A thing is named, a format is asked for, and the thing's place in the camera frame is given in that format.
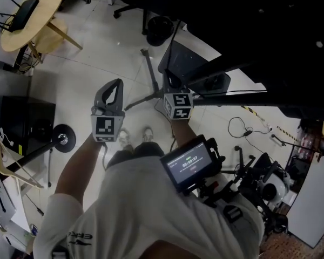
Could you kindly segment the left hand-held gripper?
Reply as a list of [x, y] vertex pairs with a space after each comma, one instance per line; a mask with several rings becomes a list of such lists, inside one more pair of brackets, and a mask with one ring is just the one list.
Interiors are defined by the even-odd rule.
[[[91, 125], [92, 136], [96, 142], [116, 142], [122, 128], [125, 113], [123, 108], [124, 83], [121, 79], [112, 80], [102, 86], [95, 95], [92, 107]], [[107, 104], [110, 95], [114, 99]]]

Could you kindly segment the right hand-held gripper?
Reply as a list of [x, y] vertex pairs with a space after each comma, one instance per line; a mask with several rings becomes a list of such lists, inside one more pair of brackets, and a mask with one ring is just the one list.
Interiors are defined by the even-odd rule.
[[[168, 85], [171, 88], [181, 88], [182, 80], [169, 69], [165, 69]], [[191, 117], [193, 96], [189, 89], [179, 92], [165, 93], [163, 100], [164, 110], [171, 120], [188, 120]]]

